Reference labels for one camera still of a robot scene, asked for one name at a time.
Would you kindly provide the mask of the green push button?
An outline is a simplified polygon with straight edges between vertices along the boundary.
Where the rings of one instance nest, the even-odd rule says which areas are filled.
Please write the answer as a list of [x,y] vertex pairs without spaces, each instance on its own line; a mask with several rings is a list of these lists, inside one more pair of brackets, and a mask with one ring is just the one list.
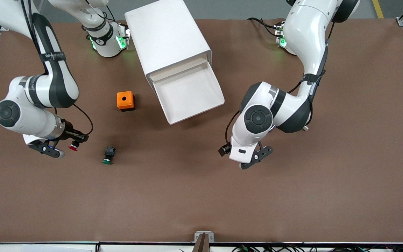
[[112,165],[113,164],[112,160],[113,160],[113,157],[115,156],[115,152],[116,152],[116,149],[114,147],[108,146],[105,149],[105,153],[104,153],[105,157],[103,159],[103,163],[107,164],[107,165]]

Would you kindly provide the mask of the white drawer cabinet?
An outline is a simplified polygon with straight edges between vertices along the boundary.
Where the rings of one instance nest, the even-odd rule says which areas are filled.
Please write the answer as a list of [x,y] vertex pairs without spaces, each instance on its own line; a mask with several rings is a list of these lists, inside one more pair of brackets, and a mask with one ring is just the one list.
[[125,13],[144,75],[212,51],[184,0],[158,0]]

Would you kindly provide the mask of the brown table mat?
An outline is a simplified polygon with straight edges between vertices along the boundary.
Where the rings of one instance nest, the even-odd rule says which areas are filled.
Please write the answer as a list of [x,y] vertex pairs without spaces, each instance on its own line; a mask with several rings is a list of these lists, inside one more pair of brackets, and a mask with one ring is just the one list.
[[[274,152],[242,170],[218,149],[247,89],[290,90],[303,67],[255,22],[197,24],[225,104],[174,125],[135,51],[103,58],[79,24],[53,24],[94,131],[54,159],[0,126],[0,242],[185,242],[201,230],[224,242],[403,242],[403,28],[336,24],[309,130],[274,129],[262,140]],[[14,77],[43,72],[29,39],[0,34],[0,100]],[[118,109],[123,91],[136,110]]]

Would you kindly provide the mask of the orange button enclosure box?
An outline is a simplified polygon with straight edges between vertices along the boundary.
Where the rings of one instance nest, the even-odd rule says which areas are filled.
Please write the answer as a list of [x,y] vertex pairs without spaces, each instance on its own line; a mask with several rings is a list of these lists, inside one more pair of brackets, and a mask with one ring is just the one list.
[[136,110],[135,96],[132,91],[117,92],[116,106],[122,111],[134,111]]

